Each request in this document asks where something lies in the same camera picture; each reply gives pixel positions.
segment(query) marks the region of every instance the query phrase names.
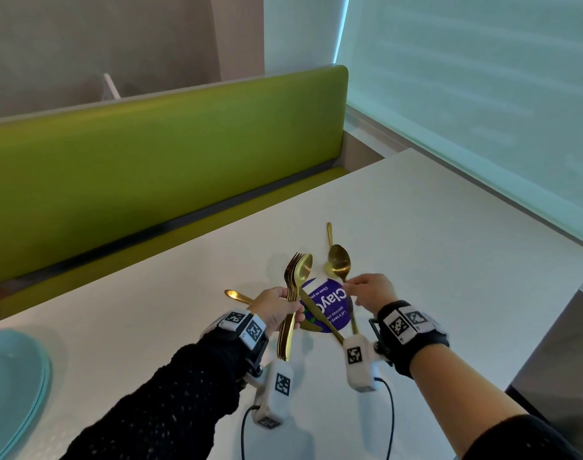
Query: booth backrest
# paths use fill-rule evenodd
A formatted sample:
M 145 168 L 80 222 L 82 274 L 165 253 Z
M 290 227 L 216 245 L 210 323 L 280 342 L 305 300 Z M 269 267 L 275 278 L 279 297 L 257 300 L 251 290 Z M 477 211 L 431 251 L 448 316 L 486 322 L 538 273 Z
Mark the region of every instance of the booth backrest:
M 347 69 L 0 123 L 0 282 L 340 154 Z

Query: black knit sleeve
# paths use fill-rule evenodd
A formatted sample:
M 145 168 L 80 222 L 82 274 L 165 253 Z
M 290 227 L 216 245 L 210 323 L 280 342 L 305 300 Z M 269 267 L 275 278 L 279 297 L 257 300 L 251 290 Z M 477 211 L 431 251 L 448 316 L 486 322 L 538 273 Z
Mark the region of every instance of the black knit sleeve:
M 168 365 L 72 441 L 64 460 L 205 459 L 215 424 L 238 408 L 242 344 L 181 348 Z
M 503 458 L 582 460 L 583 456 L 548 424 L 532 415 L 519 415 L 481 434 L 463 460 Z

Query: person's left hand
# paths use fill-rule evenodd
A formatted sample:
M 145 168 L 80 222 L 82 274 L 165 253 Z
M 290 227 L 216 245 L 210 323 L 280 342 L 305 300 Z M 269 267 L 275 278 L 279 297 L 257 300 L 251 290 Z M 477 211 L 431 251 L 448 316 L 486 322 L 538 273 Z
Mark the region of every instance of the person's left hand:
M 300 302 L 288 302 L 287 289 L 285 287 L 273 287 L 266 289 L 258 295 L 253 305 L 247 309 L 261 318 L 266 324 L 266 335 L 270 338 L 272 332 L 279 329 L 285 317 L 291 313 L 296 313 L 295 328 L 300 327 L 300 323 L 304 320 L 304 307 Z

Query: hand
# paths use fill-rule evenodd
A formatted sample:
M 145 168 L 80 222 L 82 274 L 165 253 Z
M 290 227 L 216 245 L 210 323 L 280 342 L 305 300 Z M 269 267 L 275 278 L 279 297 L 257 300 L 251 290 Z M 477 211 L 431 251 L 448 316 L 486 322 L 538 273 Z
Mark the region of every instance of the hand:
M 382 274 L 363 274 L 342 285 L 348 295 L 357 297 L 355 304 L 377 315 L 388 303 L 398 300 L 394 286 Z
M 256 297 L 253 305 L 247 309 L 261 318 L 266 324 L 266 335 L 270 338 L 272 332 L 279 329 L 285 317 L 291 313 L 296 313 L 295 329 L 300 327 L 304 320 L 304 307 L 300 302 L 288 302 L 287 289 L 285 287 L 273 287 L 266 289 Z

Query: forearm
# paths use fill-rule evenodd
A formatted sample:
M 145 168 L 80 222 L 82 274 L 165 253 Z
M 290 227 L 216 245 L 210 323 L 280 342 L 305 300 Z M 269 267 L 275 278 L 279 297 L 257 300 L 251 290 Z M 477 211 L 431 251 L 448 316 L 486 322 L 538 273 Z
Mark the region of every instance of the forearm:
M 215 424 L 238 407 L 241 350 L 226 345 L 181 348 L 171 363 L 83 430 L 64 458 L 205 459 Z
M 421 349 L 410 372 L 460 458 L 490 427 L 526 413 L 445 345 Z

